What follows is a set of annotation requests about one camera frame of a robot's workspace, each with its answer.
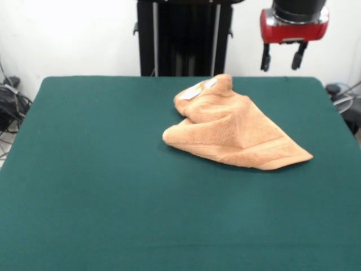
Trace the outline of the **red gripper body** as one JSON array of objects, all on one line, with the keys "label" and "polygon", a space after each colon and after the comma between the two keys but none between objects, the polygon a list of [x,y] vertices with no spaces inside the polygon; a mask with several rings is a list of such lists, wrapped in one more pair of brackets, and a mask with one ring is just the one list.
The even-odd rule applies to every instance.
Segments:
[{"label": "red gripper body", "polygon": [[261,37],[264,43],[292,43],[317,41],[324,37],[329,23],[329,9],[324,6],[316,21],[290,23],[282,21],[271,8],[263,9],[260,16]]}]

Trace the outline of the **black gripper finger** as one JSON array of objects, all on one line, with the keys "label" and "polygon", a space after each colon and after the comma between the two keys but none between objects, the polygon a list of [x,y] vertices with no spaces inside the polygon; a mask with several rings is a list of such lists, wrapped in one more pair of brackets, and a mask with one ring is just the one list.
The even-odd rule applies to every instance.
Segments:
[{"label": "black gripper finger", "polygon": [[262,71],[268,71],[270,67],[270,61],[271,61],[270,44],[264,43],[260,69]]},{"label": "black gripper finger", "polygon": [[305,53],[305,50],[307,49],[307,46],[308,46],[307,41],[300,42],[298,50],[296,51],[296,53],[293,57],[293,61],[292,61],[292,65],[291,65],[292,70],[298,70],[300,68],[302,59],[303,59],[303,55]]}]

